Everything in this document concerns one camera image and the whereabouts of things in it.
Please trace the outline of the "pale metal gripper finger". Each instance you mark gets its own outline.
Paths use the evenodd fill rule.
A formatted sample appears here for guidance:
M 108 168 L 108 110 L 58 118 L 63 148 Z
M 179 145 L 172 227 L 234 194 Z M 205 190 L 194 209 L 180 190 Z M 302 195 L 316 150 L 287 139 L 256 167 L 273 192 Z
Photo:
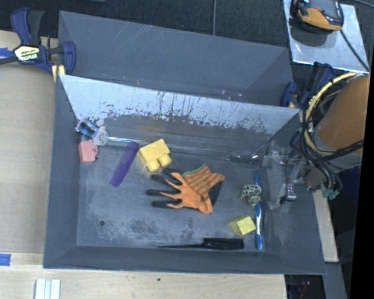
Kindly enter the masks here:
M 267 205 L 269 209 L 278 209 L 286 202 L 294 202 L 297 200 L 297 194 L 294 192 L 292 184 L 278 184 L 271 186 Z
M 263 168 L 274 168 L 274 167 L 283 167 L 286 165 L 287 153 L 283 151 L 269 151 L 265 153 L 262 160 Z

